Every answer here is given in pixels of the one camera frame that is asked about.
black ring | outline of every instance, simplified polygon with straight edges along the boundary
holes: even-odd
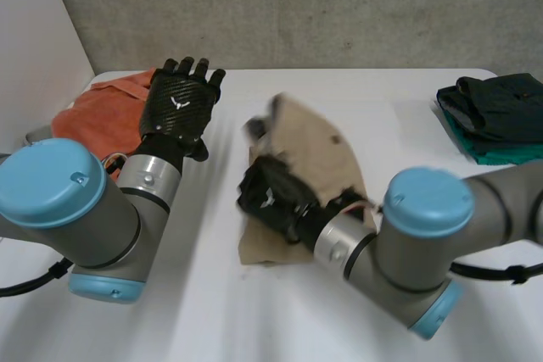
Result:
[[[535,197],[535,201],[532,204],[532,208],[529,211],[528,228],[534,234],[534,238],[537,237],[537,213],[541,203],[543,203],[543,190],[537,194],[537,197]]]
[[[404,286],[396,283],[395,281],[390,280],[389,277],[387,275],[385,275],[381,270],[379,272],[381,273],[381,276],[384,277],[384,280],[386,280],[388,282],[388,284],[390,284],[390,286],[392,286],[392,287],[394,287],[394,288],[396,288],[398,290],[401,290],[402,292],[408,292],[410,294],[425,294],[425,293],[428,293],[428,292],[435,292],[438,288],[440,288],[443,285],[443,282],[445,281],[445,278],[444,278],[444,280],[435,287],[423,288],[423,289],[417,290],[417,289],[414,289],[414,288],[404,287]]]
[[[132,188],[132,187],[121,187],[120,190],[123,191],[123,193],[125,193],[126,195],[135,195],[137,197],[141,197],[141,198],[148,199],[149,201],[153,201],[158,206],[160,206],[164,211],[166,211],[167,214],[170,214],[170,207],[164,201],[164,199],[159,198],[150,192],[139,190],[137,188]]]
[[[115,256],[114,258],[112,258],[112,260],[109,260],[105,263],[102,263],[100,265],[94,265],[94,266],[82,266],[82,265],[78,265],[84,269],[102,269],[104,267],[107,267],[107,266],[111,266],[115,263],[117,263],[119,260],[121,260],[122,258],[124,258],[128,252],[130,252],[132,250],[132,248],[134,248],[134,245],[136,245],[136,242],[137,242],[137,239],[139,238],[139,234],[140,232],[142,231],[142,222],[141,220],[139,219],[139,213],[137,212],[137,209],[136,207],[134,207],[132,205],[132,207],[134,208],[134,210],[136,211],[136,216],[137,216],[137,230],[136,230],[136,233],[134,234],[134,237],[132,238],[132,240],[130,241],[130,243],[128,244],[128,246],[125,248],[125,250],[123,250],[121,253],[119,253],[117,256]]]
[[[501,209],[503,210],[503,217],[505,218],[506,222],[506,229],[503,231],[503,238],[501,239],[500,246],[505,245],[509,242],[509,239],[511,239],[512,235],[512,217],[511,214],[509,214],[509,210],[507,209],[506,203],[501,197],[500,192],[497,190],[496,187],[494,187],[490,182],[485,180],[484,178],[474,177],[470,180],[477,180],[484,186],[486,186],[494,195],[495,198],[498,200],[498,203],[501,206]]]
[[[343,277],[345,280],[349,280],[350,271],[353,269],[353,266],[355,265],[355,262],[358,259],[358,256],[360,255],[362,250],[364,250],[367,244],[371,242],[372,239],[376,236],[377,233],[370,233],[368,235],[365,235],[364,238],[358,242],[358,245],[356,245],[356,248],[350,254],[349,258],[347,259],[347,263],[345,264],[345,268],[343,270]]]

white logo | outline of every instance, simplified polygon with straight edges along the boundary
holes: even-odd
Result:
[[[269,207],[275,203],[275,198],[273,197],[273,192],[271,188],[268,188],[268,191],[266,191],[266,195],[268,199],[262,203],[260,206],[261,208]]]
[[[190,102],[179,103],[178,101],[176,101],[174,97],[171,97],[170,99],[171,99],[171,102],[173,103],[173,106],[175,106],[177,110],[190,105]]]

black cable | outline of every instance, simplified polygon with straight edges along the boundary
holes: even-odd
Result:
[[[24,283],[20,283],[15,286],[0,288],[0,298],[19,296],[20,294],[32,292],[37,288],[46,285],[52,279],[59,279],[60,277],[64,276],[72,265],[73,263],[71,261],[69,261],[67,258],[63,258],[59,262],[52,265],[48,272],[43,276],[40,276],[34,280],[25,281]]]
[[[484,267],[463,265],[453,262],[450,268],[452,273],[470,279],[487,281],[512,281],[513,285],[524,284],[531,277],[543,275],[543,263],[525,267],[522,265],[509,266],[507,269],[487,269]]]

gray concrete wall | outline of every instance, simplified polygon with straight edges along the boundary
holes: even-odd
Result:
[[[97,72],[473,67],[543,80],[543,0],[64,0]]]

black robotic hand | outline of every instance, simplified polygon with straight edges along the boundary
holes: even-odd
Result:
[[[226,72],[216,70],[208,82],[205,74],[209,61],[200,59],[190,75],[193,63],[192,57],[184,58],[180,64],[170,58],[154,72],[139,128],[142,138],[149,139],[148,145],[171,144],[171,139],[175,139],[183,156],[205,161],[209,153],[201,136],[221,97]]]
[[[307,223],[328,222],[339,212],[364,221],[366,198],[348,188],[321,207],[316,194],[288,166],[271,155],[260,156],[245,172],[239,185],[238,205],[246,214],[279,232],[289,243],[297,243],[308,228]]]

